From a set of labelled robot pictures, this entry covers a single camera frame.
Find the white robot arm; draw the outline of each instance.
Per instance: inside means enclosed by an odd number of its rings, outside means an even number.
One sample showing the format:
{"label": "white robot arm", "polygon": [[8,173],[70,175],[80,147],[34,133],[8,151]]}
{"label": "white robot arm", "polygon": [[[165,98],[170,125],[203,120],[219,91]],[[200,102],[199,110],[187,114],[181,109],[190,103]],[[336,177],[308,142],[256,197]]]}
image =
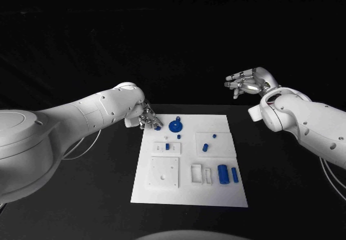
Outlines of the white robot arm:
{"label": "white robot arm", "polygon": [[126,127],[163,126],[131,82],[41,111],[0,110],[0,204],[46,184],[70,145],[121,119]]}
{"label": "white robot arm", "polygon": [[224,87],[233,89],[233,99],[243,93],[259,94],[259,104],[248,109],[253,122],[263,120],[274,132],[292,133],[302,147],[346,169],[344,111],[281,87],[262,67],[227,76]]}

